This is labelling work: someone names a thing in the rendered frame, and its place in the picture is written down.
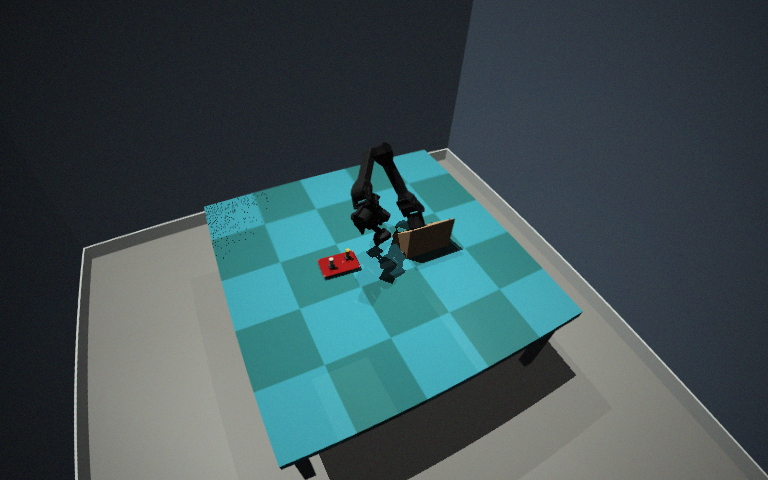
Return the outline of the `red circuit board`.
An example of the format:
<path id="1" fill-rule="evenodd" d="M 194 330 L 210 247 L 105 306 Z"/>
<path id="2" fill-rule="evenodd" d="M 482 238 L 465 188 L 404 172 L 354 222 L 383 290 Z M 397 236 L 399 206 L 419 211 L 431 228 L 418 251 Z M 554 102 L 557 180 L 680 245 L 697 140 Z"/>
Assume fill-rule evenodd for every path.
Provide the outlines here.
<path id="1" fill-rule="evenodd" d="M 349 249 L 345 249 L 344 253 L 319 259 L 318 263 L 325 279 L 328 276 L 356 268 L 360 270 L 361 267 L 353 250 L 350 251 Z"/>

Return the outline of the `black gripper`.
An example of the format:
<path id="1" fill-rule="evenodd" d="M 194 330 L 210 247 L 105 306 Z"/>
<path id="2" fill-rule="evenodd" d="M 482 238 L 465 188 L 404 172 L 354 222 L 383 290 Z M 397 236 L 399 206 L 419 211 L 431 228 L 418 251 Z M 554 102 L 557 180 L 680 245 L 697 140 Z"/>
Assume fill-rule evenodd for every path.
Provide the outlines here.
<path id="1" fill-rule="evenodd" d="M 356 212 L 356 211 L 355 211 L 355 212 Z M 353 213 L 351 214 L 351 220 L 352 220 L 352 221 L 353 221 L 353 219 L 354 219 L 354 217 L 353 217 L 353 214 L 354 214 L 355 212 L 353 212 Z M 369 225 L 367 226 L 367 229 L 368 229 L 368 230 L 372 229 L 373 231 L 375 231 L 375 232 L 376 232 L 376 233 L 374 234 L 374 239 L 373 239 L 373 241 L 374 241 L 374 243 L 375 243 L 375 246 L 376 246 L 376 247 L 378 247 L 380 244 L 382 244 L 383 242 L 385 242 L 385 241 L 387 241 L 388 239 L 390 239 L 390 238 L 391 238 L 391 233 L 390 233 L 390 232 L 389 232 L 389 231 L 388 231 L 386 228 L 380 229 L 380 228 L 377 226 L 377 225 L 379 225 L 378 217 L 380 217 L 380 216 L 381 216 L 381 214 L 380 214 L 380 213 L 378 213 L 378 215 L 377 215 L 377 216 L 375 216 L 375 217 L 373 217 L 373 218 L 372 218 L 371 222 L 370 222 L 370 223 L 369 223 Z M 363 235 L 363 234 L 364 234 L 364 232 L 365 232 L 365 229 L 359 229 L 359 228 L 358 228 L 358 230 L 360 231 L 360 233 L 361 233 L 362 235 Z"/>

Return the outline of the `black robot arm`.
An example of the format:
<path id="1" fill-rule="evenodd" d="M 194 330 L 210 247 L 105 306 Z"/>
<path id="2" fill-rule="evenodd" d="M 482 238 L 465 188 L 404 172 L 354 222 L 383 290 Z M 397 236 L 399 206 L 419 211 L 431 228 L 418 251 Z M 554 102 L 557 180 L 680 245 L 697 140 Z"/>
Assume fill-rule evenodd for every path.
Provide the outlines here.
<path id="1" fill-rule="evenodd" d="M 372 218 L 381 214 L 378 217 L 379 225 L 389 220 L 391 214 L 383 209 L 379 205 L 378 194 L 372 193 L 373 185 L 371 183 L 372 170 L 374 160 L 381 165 L 389 177 L 397 195 L 398 201 L 396 202 L 403 217 L 407 217 L 409 230 L 421 228 L 425 225 L 422 212 L 425 212 L 425 207 L 418 201 L 416 196 L 408 191 L 402 177 L 400 176 L 394 162 L 393 162 L 393 150 L 392 147 L 386 142 L 377 145 L 375 147 L 368 148 L 362 152 L 362 160 L 358 179 L 353 183 L 350 194 L 352 198 L 353 208 L 356 212 L 353 214 L 353 223 L 359 229 L 366 229 Z M 362 202 L 361 200 L 364 200 Z M 412 213 L 411 212 L 415 212 Z M 408 230 L 408 231 L 409 231 Z"/>

